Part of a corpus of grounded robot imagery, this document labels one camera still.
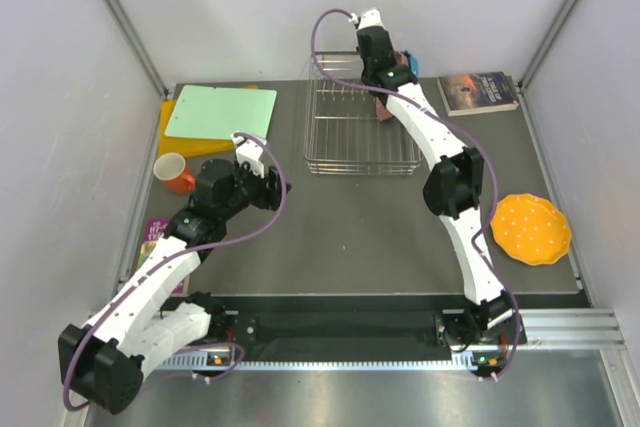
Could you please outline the blue polka dot plate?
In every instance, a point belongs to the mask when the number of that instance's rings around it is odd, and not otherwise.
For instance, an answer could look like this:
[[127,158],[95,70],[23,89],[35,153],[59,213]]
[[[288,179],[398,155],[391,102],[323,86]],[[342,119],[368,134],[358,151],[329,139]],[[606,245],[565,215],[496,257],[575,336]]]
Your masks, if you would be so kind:
[[412,71],[412,73],[415,76],[418,76],[420,68],[419,68],[419,62],[418,62],[417,58],[413,54],[411,54],[409,51],[404,51],[403,55],[404,55],[404,57],[405,57],[405,59],[407,61],[407,65],[410,67],[410,70]]

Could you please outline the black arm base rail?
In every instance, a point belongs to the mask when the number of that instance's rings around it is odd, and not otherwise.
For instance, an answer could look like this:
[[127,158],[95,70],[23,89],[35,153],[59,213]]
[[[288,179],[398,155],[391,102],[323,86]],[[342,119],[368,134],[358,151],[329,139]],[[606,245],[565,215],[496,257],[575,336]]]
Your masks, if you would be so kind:
[[501,317],[510,307],[505,298],[480,306],[461,295],[197,292],[185,299],[211,313],[206,339],[236,342],[254,362],[423,360],[527,340],[519,317]]

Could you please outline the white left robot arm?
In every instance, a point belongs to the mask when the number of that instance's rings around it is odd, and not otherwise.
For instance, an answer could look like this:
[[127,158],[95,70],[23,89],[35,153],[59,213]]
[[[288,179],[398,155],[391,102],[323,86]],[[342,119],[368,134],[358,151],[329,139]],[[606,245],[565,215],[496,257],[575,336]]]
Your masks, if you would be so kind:
[[187,204],[170,219],[142,266],[97,314],[58,338],[63,404],[72,393],[112,414],[127,408],[149,375],[192,342],[216,343],[227,321],[215,301],[193,295],[156,321],[174,289],[215,249],[238,244],[228,222],[249,207],[280,215],[290,190],[279,164],[214,159],[195,177]]

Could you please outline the metal wire dish rack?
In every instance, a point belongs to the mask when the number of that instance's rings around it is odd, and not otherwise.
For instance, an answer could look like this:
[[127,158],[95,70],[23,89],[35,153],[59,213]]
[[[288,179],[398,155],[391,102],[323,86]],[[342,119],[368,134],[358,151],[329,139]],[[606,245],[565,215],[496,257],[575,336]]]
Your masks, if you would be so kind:
[[409,176],[422,152],[396,120],[376,117],[376,99],[319,72],[323,67],[345,82],[360,84],[362,63],[355,52],[319,51],[309,65],[303,157],[309,170],[325,175]]

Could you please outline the orange polka dot plate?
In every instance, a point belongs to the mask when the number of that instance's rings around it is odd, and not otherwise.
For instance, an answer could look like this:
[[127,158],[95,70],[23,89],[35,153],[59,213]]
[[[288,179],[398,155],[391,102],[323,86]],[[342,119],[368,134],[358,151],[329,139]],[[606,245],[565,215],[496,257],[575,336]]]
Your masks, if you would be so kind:
[[528,193],[501,199],[491,220],[497,245],[528,266],[553,265],[569,252],[572,231],[549,200]]

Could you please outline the pink polka dot plate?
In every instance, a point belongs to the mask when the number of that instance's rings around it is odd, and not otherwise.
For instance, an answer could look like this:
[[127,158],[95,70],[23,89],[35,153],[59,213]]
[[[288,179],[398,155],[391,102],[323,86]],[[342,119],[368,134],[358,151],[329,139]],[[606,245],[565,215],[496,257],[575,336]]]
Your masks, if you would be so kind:
[[[409,60],[403,52],[397,52],[395,54],[396,61],[401,65],[409,65]],[[381,98],[377,98],[375,101],[376,108],[376,118],[380,122],[384,122],[390,120],[393,117],[393,114],[387,109],[385,101]]]

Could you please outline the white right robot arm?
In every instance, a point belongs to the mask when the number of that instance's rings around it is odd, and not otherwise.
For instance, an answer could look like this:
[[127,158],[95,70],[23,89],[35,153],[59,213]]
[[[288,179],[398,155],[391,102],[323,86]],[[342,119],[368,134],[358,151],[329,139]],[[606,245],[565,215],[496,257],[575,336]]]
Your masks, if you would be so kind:
[[443,123],[410,67],[396,59],[384,27],[358,29],[357,42],[363,83],[385,100],[386,109],[403,125],[429,166],[423,198],[444,224],[460,264],[464,295],[472,303],[467,331],[478,342],[490,342],[513,316],[513,307],[503,282],[492,271],[481,232],[484,158]]

